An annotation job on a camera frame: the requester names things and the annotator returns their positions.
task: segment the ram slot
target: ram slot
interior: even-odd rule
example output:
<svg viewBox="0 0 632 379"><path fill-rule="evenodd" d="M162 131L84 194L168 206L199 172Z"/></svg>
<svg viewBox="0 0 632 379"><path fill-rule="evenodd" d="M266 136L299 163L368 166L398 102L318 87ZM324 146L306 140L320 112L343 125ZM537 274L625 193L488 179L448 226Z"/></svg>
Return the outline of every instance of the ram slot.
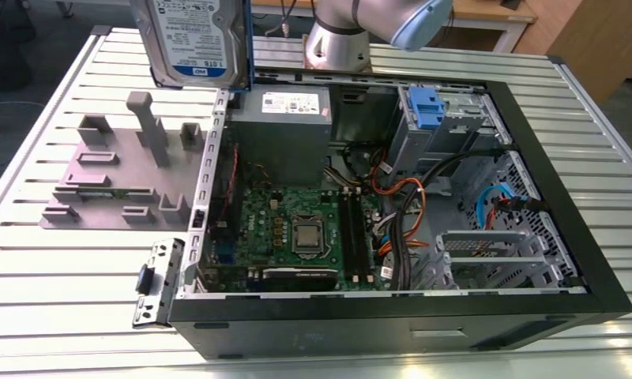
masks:
<svg viewBox="0 0 632 379"><path fill-rule="evenodd" d="M354 239L350 225L348 199L348 193L339 193L339 240L342 241L342 255L344 259L344 278L354 280L354 276L356 275L356 259L352 247Z"/></svg>
<svg viewBox="0 0 632 379"><path fill-rule="evenodd" d="M370 283L372 282L372 272L370 270L368 244L366 243L366 218L359 194L352 195L350 200L350 216L359 280Z"/></svg>

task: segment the connector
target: connector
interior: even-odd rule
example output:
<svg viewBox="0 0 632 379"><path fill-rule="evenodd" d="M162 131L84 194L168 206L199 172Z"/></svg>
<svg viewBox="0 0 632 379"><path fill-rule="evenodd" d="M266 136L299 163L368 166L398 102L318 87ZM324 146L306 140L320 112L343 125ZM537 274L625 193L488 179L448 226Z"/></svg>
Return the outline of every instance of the connector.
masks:
<svg viewBox="0 0 632 379"><path fill-rule="evenodd" d="M519 212L527 209L531 212L542 212L549 210L546 203L529 196L515 196L510 199L499 200L495 204L496 210L502 212Z"/></svg>

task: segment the metal table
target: metal table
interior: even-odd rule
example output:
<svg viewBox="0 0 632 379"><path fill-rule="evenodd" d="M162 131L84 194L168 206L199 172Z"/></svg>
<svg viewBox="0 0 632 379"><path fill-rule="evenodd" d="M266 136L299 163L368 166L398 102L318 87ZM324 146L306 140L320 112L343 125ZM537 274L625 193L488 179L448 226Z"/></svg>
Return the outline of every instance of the metal table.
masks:
<svg viewBox="0 0 632 379"><path fill-rule="evenodd" d="M302 66L300 41L256 39L262 66ZM632 299L632 151L570 71L545 57L374 46L375 70L507 81ZM83 114L138 128L128 92L150 89L178 129L210 126L215 91L154 89L136 30L91 36L0 181L0 373L94 377L632 377L632 314L507 353L207 363L170 330L131 329L138 269L172 232L37 225L73 156Z"/></svg>

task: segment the blue drive bay latch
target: blue drive bay latch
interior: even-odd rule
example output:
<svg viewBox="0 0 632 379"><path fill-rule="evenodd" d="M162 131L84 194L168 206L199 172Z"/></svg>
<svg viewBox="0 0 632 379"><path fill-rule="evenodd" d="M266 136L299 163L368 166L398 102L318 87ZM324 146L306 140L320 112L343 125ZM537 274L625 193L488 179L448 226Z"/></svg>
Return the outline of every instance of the blue drive bay latch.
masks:
<svg viewBox="0 0 632 379"><path fill-rule="evenodd" d="M410 87L410 105L420 129L438 129L444 120L444 101L432 88Z"/></svg>

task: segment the power supply label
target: power supply label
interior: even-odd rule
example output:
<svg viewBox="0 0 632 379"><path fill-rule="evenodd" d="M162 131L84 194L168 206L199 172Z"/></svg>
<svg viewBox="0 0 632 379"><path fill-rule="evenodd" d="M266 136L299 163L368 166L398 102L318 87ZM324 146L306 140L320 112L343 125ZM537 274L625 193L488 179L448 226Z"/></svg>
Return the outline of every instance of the power supply label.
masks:
<svg viewBox="0 0 632 379"><path fill-rule="evenodd" d="M155 0L166 54L183 75L220 77L228 68L219 6L220 0Z"/></svg>
<svg viewBox="0 0 632 379"><path fill-rule="evenodd" d="M319 94L267 92L263 113L319 114Z"/></svg>

